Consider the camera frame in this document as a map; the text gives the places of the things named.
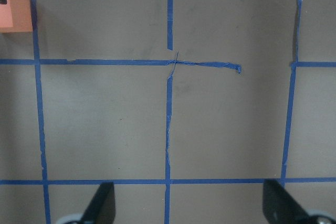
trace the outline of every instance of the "grid square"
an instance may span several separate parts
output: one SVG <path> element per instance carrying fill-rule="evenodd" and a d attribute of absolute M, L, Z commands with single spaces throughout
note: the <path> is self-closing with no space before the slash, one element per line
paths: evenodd
<path fill-rule="evenodd" d="M 49 187 L 51 221 L 83 213 L 98 186 L 52 185 Z M 113 223 L 163 223 L 163 185 L 115 185 L 116 213 Z"/>
<path fill-rule="evenodd" d="M 171 223 L 267 223 L 262 185 L 173 185 Z"/>
<path fill-rule="evenodd" d="M 0 33 L 1 59 L 33 59 L 32 33 Z"/>
<path fill-rule="evenodd" d="M 301 61 L 335 61 L 336 0 L 303 0 L 299 37 Z"/>
<path fill-rule="evenodd" d="M 174 0 L 174 47 L 183 60 L 278 65 L 295 12 L 296 0 Z"/>
<path fill-rule="evenodd" d="M 34 66 L 0 66 L 0 179 L 41 179 Z"/>
<path fill-rule="evenodd" d="M 46 223 L 42 186 L 0 185 L 0 223 Z"/>
<path fill-rule="evenodd" d="M 41 58 L 172 58 L 167 0 L 38 1 Z"/>
<path fill-rule="evenodd" d="M 336 216 L 336 183 L 289 183 L 286 190 L 305 210 L 321 210 Z"/>
<path fill-rule="evenodd" d="M 49 178 L 164 178 L 170 70 L 42 66 Z"/>
<path fill-rule="evenodd" d="M 298 68 L 287 177 L 336 176 L 335 69 Z"/>
<path fill-rule="evenodd" d="M 279 177 L 289 69 L 177 66 L 172 178 Z"/>

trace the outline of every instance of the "orange cube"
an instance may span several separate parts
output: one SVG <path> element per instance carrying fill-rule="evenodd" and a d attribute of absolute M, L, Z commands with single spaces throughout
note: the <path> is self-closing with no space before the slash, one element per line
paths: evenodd
<path fill-rule="evenodd" d="M 30 0 L 0 0 L 0 33 L 33 31 Z"/>

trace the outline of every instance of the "orange block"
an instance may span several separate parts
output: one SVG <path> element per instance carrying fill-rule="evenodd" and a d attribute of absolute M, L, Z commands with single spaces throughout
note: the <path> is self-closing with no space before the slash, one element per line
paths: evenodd
<path fill-rule="evenodd" d="M 0 33 L 33 31 L 30 0 L 0 0 Z"/>

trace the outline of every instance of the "gray surface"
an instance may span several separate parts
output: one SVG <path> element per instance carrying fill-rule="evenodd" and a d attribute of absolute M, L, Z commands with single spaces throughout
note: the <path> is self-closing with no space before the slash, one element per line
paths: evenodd
<path fill-rule="evenodd" d="M 301 61 L 336 61 L 336 0 L 303 0 Z"/>
<path fill-rule="evenodd" d="M 34 66 L 0 66 L 0 179 L 41 179 Z"/>
<path fill-rule="evenodd" d="M 171 223 L 259 223 L 262 185 L 173 185 Z"/>
<path fill-rule="evenodd" d="M 1 59 L 33 59 L 32 33 L 0 33 Z"/>
<path fill-rule="evenodd" d="M 336 69 L 299 68 L 288 177 L 336 176 Z"/>
<path fill-rule="evenodd" d="M 174 49 L 181 59 L 291 61 L 295 0 L 174 0 Z"/>
<path fill-rule="evenodd" d="M 336 183 L 293 183 L 286 190 L 306 210 L 322 210 L 336 217 Z"/>
<path fill-rule="evenodd" d="M 42 186 L 0 186 L 0 223 L 45 223 Z"/>
<path fill-rule="evenodd" d="M 172 58 L 166 10 L 166 0 L 38 0 L 41 58 Z"/>
<path fill-rule="evenodd" d="M 42 66 L 49 178 L 164 178 L 170 70 Z"/>
<path fill-rule="evenodd" d="M 51 223 L 68 214 L 81 213 L 98 186 L 50 186 Z M 164 185 L 115 185 L 114 224 L 163 223 Z"/>
<path fill-rule="evenodd" d="M 177 66 L 172 178 L 279 177 L 289 69 Z"/>

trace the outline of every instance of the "orange box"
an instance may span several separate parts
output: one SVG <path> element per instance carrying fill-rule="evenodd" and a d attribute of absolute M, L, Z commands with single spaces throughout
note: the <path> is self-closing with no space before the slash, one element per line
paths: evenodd
<path fill-rule="evenodd" d="M 33 31 L 30 0 L 0 0 L 0 33 Z"/>

